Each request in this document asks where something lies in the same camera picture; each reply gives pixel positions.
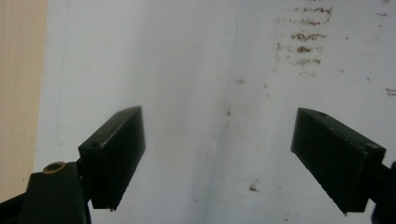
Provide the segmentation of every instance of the black mechanical arm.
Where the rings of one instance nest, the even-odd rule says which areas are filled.
[[[396,163],[382,164],[385,149],[327,114],[299,108],[291,151],[339,209],[364,212],[376,203],[374,224],[396,223]]]
[[[78,147],[78,161],[48,165],[0,203],[0,224],[89,224],[89,200],[116,210],[145,148],[141,107],[121,110]]]

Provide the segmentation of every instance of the black rubber pad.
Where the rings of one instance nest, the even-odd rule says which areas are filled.
[[[386,150],[324,113],[299,108],[291,151],[347,213],[364,211]]]
[[[145,148],[140,106],[116,113],[78,148],[93,208],[117,208]]]

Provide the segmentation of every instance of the stain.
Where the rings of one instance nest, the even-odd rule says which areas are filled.
[[[323,47],[315,47],[318,52],[323,52]]]
[[[312,25],[312,26],[317,26],[317,25],[321,25],[322,23],[325,24],[326,22],[320,22],[320,21],[314,21],[312,19],[309,18],[303,18],[299,21],[300,24],[304,24],[304,25]]]
[[[375,15],[386,17],[386,16],[388,16],[388,13],[379,13],[379,12],[377,12],[377,13],[375,13]]]
[[[299,76],[300,76],[300,77],[302,77],[302,76],[315,77],[316,75],[315,75],[315,73],[304,71],[304,72],[301,72],[301,73],[299,74]]]
[[[305,7],[303,12],[320,12],[320,13],[327,13],[329,16],[332,15],[332,7],[324,8],[324,7]]]
[[[300,46],[299,48],[297,48],[297,52],[299,52],[299,53],[308,53],[308,52],[311,52],[311,51],[312,51],[312,49],[309,49],[309,48],[304,47],[304,46]]]
[[[250,186],[248,187],[248,190],[252,191],[252,192],[259,192],[257,190],[257,185],[259,184],[259,179],[256,179],[252,184],[250,184]]]
[[[239,83],[239,84],[244,84],[245,80],[242,79],[242,78],[239,78],[239,79],[236,80],[236,82]]]
[[[387,88],[387,95],[388,96],[396,96],[396,90]]]
[[[316,40],[318,38],[324,38],[327,35],[322,35],[322,34],[312,34],[312,35],[305,35],[302,33],[297,33],[297,34],[293,34],[291,35],[291,39],[298,39],[301,42],[306,42],[307,40]]]
[[[290,23],[293,23],[293,24],[296,23],[296,21],[295,21],[295,20],[292,20],[292,19],[289,19],[289,22],[290,22]]]
[[[306,65],[309,63],[316,63],[316,64],[320,64],[321,63],[321,59],[306,59],[306,58],[301,58],[298,59],[294,62],[290,62],[291,65]]]

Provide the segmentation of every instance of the screw hole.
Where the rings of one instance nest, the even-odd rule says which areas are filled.
[[[51,174],[54,174],[54,173],[62,170],[65,166],[66,166],[66,163],[64,163],[62,161],[57,161],[57,162],[51,163],[50,165],[46,166],[43,169],[43,173],[46,175],[51,175]]]

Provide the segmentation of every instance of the wooden surface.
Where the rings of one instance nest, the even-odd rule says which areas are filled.
[[[33,171],[47,1],[0,1],[0,201]]]

